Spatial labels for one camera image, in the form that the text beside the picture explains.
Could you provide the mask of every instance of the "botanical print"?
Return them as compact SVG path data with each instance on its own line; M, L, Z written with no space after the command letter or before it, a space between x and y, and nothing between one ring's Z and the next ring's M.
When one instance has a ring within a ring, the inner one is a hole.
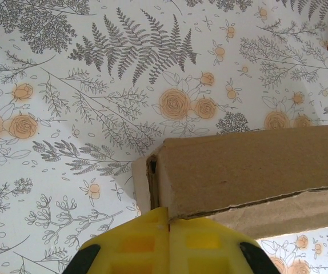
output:
M110 76L112 76L114 65L118 64L119 79L122 79L129 67L134 66L133 85L149 67L151 67L149 82L154 84L160 72L174 64L178 64L183 72L187 58L196 64L196 53L191 44L191 29L182 38L175 15L174 26L169 33L163 29L164 25L160 21L144 10L141 11L150 22L150 31L140 28L140 24L135 24L134 20L117 8L117 17L124 30L121 31L105 15L104 21L108 37L102 34L97 25L93 23L94 42L84 36L84 45L77 44L77 48L70 54L70 58L73 60L84 59L87 65L93 63L100 71L105 57Z
M0 273L140 216L131 165L166 138L328 125L327 40L328 0L0 0ZM328 274L328 228L259 243Z

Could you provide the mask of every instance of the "cardboard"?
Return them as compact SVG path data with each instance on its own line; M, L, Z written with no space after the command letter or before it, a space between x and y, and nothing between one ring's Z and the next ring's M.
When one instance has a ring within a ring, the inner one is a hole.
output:
M207 216L253 238L328 226L328 126L166 139L133 163L142 213Z

